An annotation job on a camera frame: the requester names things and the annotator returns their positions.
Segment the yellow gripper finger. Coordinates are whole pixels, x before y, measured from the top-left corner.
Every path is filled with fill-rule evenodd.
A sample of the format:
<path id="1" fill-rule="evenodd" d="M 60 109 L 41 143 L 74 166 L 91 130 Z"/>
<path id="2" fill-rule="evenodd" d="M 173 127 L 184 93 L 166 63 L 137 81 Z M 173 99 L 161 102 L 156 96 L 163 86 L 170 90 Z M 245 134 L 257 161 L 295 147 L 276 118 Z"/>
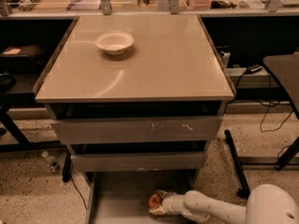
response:
<path id="1" fill-rule="evenodd" d="M 156 190 L 156 193 L 157 193 L 162 199 L 170 198 L 171 196 L 174 196 L 174 195 L 175 195 L 175 192 L 168 192 L 168 191 L 161 190 L 161 189 L 157 189 L 157 190 Z"/>
<path id="2" fill-rule="evenodd" d="M 163 207 L 160 204 L 157 205 L 156 207 L 150 208 L 149 212 L 152 215 L 155 215 L 155 216 L 163 216 L 163 215 L 165 215 L 165 211 L 164 211 Z"/>

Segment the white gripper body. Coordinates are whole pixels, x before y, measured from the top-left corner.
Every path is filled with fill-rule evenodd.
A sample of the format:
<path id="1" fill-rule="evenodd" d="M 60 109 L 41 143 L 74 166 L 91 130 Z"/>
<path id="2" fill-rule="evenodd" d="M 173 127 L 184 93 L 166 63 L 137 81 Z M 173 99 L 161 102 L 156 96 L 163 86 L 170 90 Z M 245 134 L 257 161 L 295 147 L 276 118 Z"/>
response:
<path id="1" fill-rule="evenodd" d="M 167 193 L 163 197 L 162 208 L 169 216 L 181 215 L 185 210 L 184 196 L 176 193 Z"/>

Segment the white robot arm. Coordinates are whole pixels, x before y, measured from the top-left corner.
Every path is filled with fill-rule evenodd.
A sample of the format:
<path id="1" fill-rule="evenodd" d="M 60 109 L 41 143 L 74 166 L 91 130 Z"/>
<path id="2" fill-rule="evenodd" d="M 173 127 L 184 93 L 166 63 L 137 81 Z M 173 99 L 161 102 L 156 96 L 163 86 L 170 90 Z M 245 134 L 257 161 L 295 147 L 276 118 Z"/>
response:
<path id="1" fill-rule="evenodd" d="M 189 190 L 185 194 L 156 190 L 148 199 L 149 212 L 155 216 L 183 216 L 203 223 L 213 216 L 225 224 L 299 224 L 299 207 L 280 187 L 262 184 L 240 206 L 212 199 Z"/>

